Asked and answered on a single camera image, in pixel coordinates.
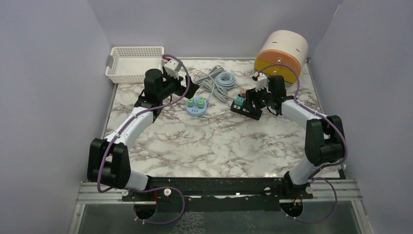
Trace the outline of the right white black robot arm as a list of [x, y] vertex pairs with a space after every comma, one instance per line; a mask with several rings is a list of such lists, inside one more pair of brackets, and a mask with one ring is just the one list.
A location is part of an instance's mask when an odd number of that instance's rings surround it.
[[300, 186], [307, 184], [321, 169], [335, 166], [346, 156], [346, 145], [341, 119], [326, 116], [299, 102], [296, 96], [288, 96], [283, 76], [267, 77], [255, 73], [255, 88], [238, 96], [234, 105], [240, 113], [259, 120], [262, 109], [272, 108], [276, 116], [288, 117], [305, 130], [305, 158], [284, 176], [281, 192], [286, 198], [300, 193]]

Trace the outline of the teal plug adapter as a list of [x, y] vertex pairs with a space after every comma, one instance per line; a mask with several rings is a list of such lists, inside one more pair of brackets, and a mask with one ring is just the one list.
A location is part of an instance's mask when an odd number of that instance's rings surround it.
[[244, 100], [245, 100], [244, 97], [237, 96], [237, 97], [235, 98], [235, 100], [234, 100], [234, 104], [237, 105], [237, 106], [242, 107], [243, 104], [244, 104]]

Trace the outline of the round blue socket hub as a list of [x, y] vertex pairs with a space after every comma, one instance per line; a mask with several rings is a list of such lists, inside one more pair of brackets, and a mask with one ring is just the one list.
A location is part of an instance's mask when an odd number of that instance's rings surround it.
[[206, 101], [205, 107], [204, 107], [203, 109], [199, 109], [199, 108], [197, 107], [198, 97], [199, 97], [199, 96], [194, 96], [194, 97], [192, 97], [192, 98], [194, 98], [194, 106], [193, 106], [193, 107], [188, 107], [188, 106], [187, 106], [187, 102], [186, 102], [186, 104], [185, 104], [186, 112], [187, 112], [187, 114], [189, 114], [190, 116], [193, 116], [193, 117], [202, 116], [202, 115], [205, 114], [205, 112], [206, 112], [206, 110], [207, 110], [208, 103], [207, 103], [207, 100], [206, 100], [205, 98], [204, 98], [205, 101]]

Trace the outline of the green plug adapter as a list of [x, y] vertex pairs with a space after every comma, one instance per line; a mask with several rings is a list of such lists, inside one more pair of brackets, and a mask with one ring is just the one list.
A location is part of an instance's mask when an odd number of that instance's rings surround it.
[[203, 97], [198, 97], [197, 107], [203, 109], [205, 107], [206, 101]]
[[194, 98], [190, 98], [187, 100], [187, 106], [188, 107], [193, 107], [194, 106]]

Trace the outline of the black power strip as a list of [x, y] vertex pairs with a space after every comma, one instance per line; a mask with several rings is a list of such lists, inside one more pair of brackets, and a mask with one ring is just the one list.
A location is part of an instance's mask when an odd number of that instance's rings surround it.
[[232, 111], [236, 114], [240, 114], [244, 117], [254, 119], [254, 120], [260, 120], [260, 118], [262, 116], [262, 110], [261, 109], [256, 109], [256, 108], [247, 109], [243, 106], [235, 104], [234, 101], [232, 102], [232, 104], [230, 106], [230, 111]]

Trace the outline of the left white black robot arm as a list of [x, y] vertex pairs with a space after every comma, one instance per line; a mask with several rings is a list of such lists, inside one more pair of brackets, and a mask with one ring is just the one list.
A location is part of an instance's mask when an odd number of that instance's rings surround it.
[[178, 96], [178, 100], [190, 99], [198, 88], [189, 74], [175, 78], [166, 68], [149, 69], [145, 73], [144, 89], [128, 118], [104, 139], [95, 138], [90, 144], [87, 178], [97, 183], [98, 192], [130, 189], [141, 200], [151, 198], [150, 176], [131, 169], [128, 148], [154, 123], [165, 107], [175, 103], [165, 104], [164, 99], [173, 94]]

